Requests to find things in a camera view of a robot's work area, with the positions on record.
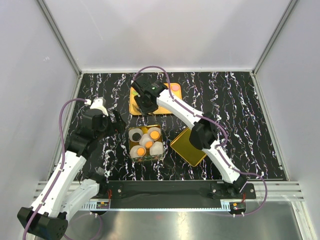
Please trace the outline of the large patterned sandwich cookie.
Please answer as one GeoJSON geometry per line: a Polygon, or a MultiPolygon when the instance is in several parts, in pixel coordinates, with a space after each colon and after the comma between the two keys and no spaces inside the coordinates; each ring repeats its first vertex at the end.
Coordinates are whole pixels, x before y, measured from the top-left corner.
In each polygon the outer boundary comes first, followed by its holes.
{"type": "Polygon", "coordinates": [[[157,139],[159,139],[160,138],[160,133],[158,132],[158,131],[152,131],[151,133],[150,133],[150,137],[153,139],[153,140],[157,140],[157,139]]]}

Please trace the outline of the gold tin lid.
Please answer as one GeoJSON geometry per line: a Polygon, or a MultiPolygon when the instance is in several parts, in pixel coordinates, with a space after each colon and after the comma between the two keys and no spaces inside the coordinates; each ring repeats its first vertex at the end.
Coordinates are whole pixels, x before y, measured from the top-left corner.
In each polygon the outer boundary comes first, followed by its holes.
{"type": "Polygon", "coordinates": [[[170,147],[192,167],[196,167],[207,156],[189,141],[191,130],[185,128],[171,143],[170,147]]]}

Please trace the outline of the black chocolate sandwich cookie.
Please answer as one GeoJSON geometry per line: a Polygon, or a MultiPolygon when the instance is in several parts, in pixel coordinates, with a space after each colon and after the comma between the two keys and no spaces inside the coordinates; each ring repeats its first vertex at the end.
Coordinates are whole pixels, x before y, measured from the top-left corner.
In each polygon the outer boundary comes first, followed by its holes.
{"type": "Polygon", "coordinates": [[[132,135],[132,141],[133,142],[139,142],[141,139],[141,134],[138,133],[138,132],[135,132],[133,135],[132,135]]]}

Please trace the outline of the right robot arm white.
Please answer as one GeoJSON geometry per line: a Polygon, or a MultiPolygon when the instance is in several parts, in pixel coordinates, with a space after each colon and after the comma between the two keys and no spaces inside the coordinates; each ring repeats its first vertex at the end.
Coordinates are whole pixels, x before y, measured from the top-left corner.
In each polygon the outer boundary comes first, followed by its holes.
{"type": "Polygon", "coordinates": [[[218,140],[218,124],[209,114],[205,114],[171,94],[169,89],[134,90],[134,96],[140,111],[149,114],[163,107],[180,119],[190,130],[189,142],[203,151],[219,170],[222,180],[227,185],[228,195],[239,198],[245,192],[247,178],[232,163],[218,140]]]}

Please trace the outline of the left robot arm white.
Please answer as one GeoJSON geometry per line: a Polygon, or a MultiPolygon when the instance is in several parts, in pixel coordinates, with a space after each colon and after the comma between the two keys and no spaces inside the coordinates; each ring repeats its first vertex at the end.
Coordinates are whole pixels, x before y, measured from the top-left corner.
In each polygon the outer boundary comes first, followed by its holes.
{"type": "Polygon", "coordinates": [[[126,124],[118,111],[115,121],[108,115],[103,97],[79,99],[88,109],[82,115],[77,130],[67,139],[60,135],[61,157],[44,189],[30,207],[22,207],[17,218],[24,228],[22,239],[28,234],[45,240],[60,240],[73,216],[91,198],[112,196],[107,179],[97,172],[89,173],[71,194],[68,190],[79,170],[105,138],[122,134],[126,124]]]}

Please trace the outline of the plain round orange cookie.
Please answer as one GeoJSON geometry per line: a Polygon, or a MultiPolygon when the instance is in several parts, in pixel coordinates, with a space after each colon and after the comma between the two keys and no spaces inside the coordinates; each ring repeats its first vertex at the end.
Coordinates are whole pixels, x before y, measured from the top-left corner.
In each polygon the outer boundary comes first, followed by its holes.
{"type": "Polygon", "coordinates": [[[147,148],[147,149],[149,149],[149,148],[151,148],[152,146],[153,146],[153,142],[152,141],[148,141],[148,142],[146,142],[145,143],[145,147],[147,148]]]}

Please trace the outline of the dotted round sandwich cookie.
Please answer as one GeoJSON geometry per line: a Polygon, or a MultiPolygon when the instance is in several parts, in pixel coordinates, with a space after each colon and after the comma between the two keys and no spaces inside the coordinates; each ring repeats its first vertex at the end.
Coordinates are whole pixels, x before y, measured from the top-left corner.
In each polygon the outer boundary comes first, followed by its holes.
{"type": "Polygon", "coordinates": [[[146,150],[143,147],[139,147],[136,153],[138,156],[144,156],[146,154],[146,150]]]}

